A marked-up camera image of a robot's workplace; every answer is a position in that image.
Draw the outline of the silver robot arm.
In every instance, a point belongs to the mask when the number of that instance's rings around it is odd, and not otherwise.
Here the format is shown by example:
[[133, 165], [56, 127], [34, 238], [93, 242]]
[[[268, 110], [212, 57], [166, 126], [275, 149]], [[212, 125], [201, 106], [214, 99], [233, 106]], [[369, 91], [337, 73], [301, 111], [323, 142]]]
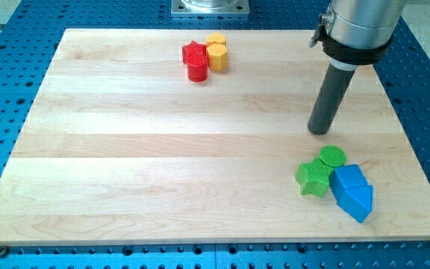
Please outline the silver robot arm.
[[343, 71], [379, 62], [392, 43], [406, 0], [331, 0], [309, 46], [322, 43], [329, 63]]

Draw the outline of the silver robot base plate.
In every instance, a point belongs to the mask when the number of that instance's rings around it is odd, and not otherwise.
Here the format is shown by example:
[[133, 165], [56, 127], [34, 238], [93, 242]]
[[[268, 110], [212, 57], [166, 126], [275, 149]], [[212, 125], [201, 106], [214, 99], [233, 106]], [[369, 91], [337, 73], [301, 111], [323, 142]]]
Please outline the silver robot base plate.
[[249, 0], [172, 0], [171, 14], [176, 16], [250, 13]]

